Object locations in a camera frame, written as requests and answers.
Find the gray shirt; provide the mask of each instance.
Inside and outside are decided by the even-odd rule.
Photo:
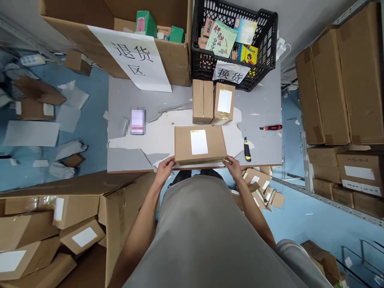
[[[155,238],[124,287],[307,288],[248,222],[226,183],[204,175],[166,191]]]

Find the black plastic crate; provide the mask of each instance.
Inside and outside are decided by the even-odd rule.
[[[212,51],[200,49],[198,38],[207,17],[218,19],[231,28],[234,27],[236,18],[256,21],[258,24],[252,41],[252,46],[258,48],[256,65],[216,56]],[[236,89],[247,92],[252,91],[266,74],[275,68],[277,21],[276,12],[264,9],[256,12],[220,0],[195,0],[192,24],[192,78],[212,81],[217,60],[240,64],[251,68],[240,84],[222,79],[214,82],[233,85]],[[234,47],[238,48],[239,45],[241,44],[235,42]]]

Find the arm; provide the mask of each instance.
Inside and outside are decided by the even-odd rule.
[[[251,223],[256,232],[260,237],[272,248],[275,249],[276,242],[273,238],[272,232],[261,213],[260,209],[257,207],[251,192],[248,189],[247,184],[245,183],[240,170],[240,163],[231,156],[227,156],[226,161],[223,160],[224,165],[228,168],[231,173],[233,180],[236,182],[241,201],[243,202],[244,214],[248,221]]]
[[[108,288],[121,288],[148,250],[152,242],[160,190],[175,165],[174,156],[159,164],[155,180],[149,188],[143,206],[120,252]]]

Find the hand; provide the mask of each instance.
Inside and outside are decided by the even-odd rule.
[[[160,186],[160,189],[164,186],[166,180],[172,172],[173,166],[176,165],[175,156],[169,157],[166,160],[160,162],[157,168],[156,177],[154,183]]]
[[[228,168],[235,182],[243,178],[241,175],[240,163],[238,162],[238,160],[236,160],[232,156],[227,155],[225,160],[222,160],[222,162],[226,166],[226,168]]]

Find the green box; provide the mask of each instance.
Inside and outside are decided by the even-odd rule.
[[[170,42],[184,43],[184,30],[176,26],[172,26],[171,35],[169,36]]]
[[[136,14],[136,34],[157,37],[157,25],[149,11],[138,11]]]

